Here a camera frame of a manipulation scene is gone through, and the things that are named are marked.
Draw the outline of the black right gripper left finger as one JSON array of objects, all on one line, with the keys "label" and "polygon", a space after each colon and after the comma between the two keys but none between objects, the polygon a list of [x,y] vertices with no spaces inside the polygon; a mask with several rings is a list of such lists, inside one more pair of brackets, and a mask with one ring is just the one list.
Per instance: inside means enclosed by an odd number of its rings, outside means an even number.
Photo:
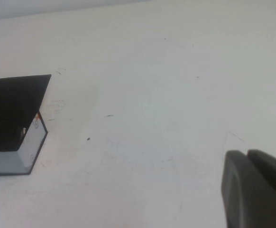
[{"label": "black right gripper left finger", "polygon": [[227,151],[221,194],[229,228],[276,228],[276,184],[270,183],[247,154]]}]

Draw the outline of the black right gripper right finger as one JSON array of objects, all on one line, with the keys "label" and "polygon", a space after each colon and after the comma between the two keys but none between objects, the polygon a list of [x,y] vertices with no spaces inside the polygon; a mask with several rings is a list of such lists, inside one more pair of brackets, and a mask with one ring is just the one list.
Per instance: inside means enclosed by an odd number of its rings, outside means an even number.
[{"label": "black right gripper right finger", "polygon": [[276,158],[260,150],[249,150],[247,156],[272,184],[276,184]]}]

